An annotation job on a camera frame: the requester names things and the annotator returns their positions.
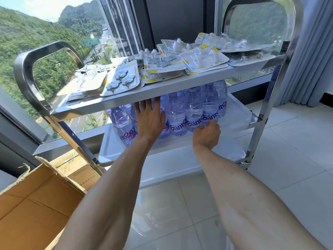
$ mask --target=human arm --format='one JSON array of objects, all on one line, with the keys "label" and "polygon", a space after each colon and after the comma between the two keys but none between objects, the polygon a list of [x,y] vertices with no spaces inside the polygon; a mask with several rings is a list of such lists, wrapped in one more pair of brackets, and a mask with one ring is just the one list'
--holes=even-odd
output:
[{"label": "human arm", "polygon": [[216,121],[197,128],[193,149],[212,189],[227,235],[239,250],[325,249],[267,186],[211,151]]},{"label": "human arm", "polygon": [[141,171],[165,125],[160,98],[135,103],[138,132],[70,217],[55,250],[122,250],[131,226]]}]

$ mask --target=plastic water bottle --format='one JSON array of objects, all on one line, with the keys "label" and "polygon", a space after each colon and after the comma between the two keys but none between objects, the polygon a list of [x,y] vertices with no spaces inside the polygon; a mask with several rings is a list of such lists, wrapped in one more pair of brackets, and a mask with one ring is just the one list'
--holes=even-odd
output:
[{"label": "plastic water bottle", "polygon": [[131,114],[131,104],[126,104],[126,105],[120,106],[120,108],[122,108],[126,112],[127,115]]},{"label": "plastic water bottle", "polygon": [[130,118],[131,118],[132,124],[134,126],[134,129],[136,131],[136,134],[139,134],[139,132],[138,132],[138,119],[136,117],[136,112],[135,112],[134,104],[132,104],[132,106],[131,106]]},{"label": "plastic water bottle", "polygon": [[202,125],[202,97],[200,87],[194,87],[187,90],[185,114],[187,128],[194,132],[195,128]]},{"label": "plastic water bottle", "polygon": [[[167,95],[163,95],[161,96],[161,104],[160,104],[160,113],[162,111],[165,111],[165,114],[167,113],[167,109],[168,109],[168,96]],[[168,117],[165,116],[165,126],[161,132],[161,135],[159,136],[159,138],[164,139],[169,137],[170,134],[170,126],[169,126],[169,121],[168,121]]]},{"label": "plastic water bottle", "polygon": [[225,80],[214,82],[214,87],[219,95],[219,118],[224,117],[227,111],[228,89]]},{"label": "plastic water bottle", "polygon": [[186,101],[186,96],[185,95],[186,94],[183,90],[177,91],[178,100],[181,102],[182,105],[185,105],[185,101]]},{"label": "plastic water bottle", "polygon": [[209,120],[217,120],[219,114],[219,97],[214,83],[205,84],[202,92],[203,99],[203,124],[207,125]]},{"label": "plastic water bottle", "polygon": [[178,137],[185,135],[187,132],[185,108],[180,103],[176,92],[169,94],[169,108],[166,115],[171,133]]},{"label": "plastic water bottle", "polygon": [[107,113],[120,140],[125,146],[130,146],[136,136],[130,117],[120,107],[112,108]]}]

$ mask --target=gray curtain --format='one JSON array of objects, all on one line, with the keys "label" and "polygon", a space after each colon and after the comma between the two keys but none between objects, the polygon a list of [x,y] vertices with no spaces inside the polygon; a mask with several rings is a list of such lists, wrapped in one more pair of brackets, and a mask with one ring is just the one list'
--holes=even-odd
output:
[{"label": "gray curtain", "polygon": [[316,106],[333,77],[333,0],[302,0],[301,35],[274,106]]}]

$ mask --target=white tile floor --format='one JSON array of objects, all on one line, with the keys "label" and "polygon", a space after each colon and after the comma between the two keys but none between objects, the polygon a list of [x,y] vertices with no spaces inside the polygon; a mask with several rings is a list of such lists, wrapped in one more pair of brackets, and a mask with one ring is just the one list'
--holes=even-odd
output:
[{"label": "white tile floor", "polygon": [[[254,113],[261,102],[248,105]],[[273,108],[252,166],[300,222],[333,250],[333,109]],[[233,136],[244,148],[251,130]],[[126,250],[223,250],[225,232],[204,174],[139,191]]]}]

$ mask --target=forearm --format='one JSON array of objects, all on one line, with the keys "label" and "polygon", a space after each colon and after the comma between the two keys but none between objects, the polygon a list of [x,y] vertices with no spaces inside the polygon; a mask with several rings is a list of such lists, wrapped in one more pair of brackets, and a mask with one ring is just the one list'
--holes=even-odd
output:
[{"label": "forearm", "polygon": [[56,249],[123,249],[131,225],[141,171],[151,142],[132,145],[89,190],[71,216]]},{"label": "forearm", "polygon": [[247,171],[206,147],[194,151],[237,248],[325,249],[280,198]]}]

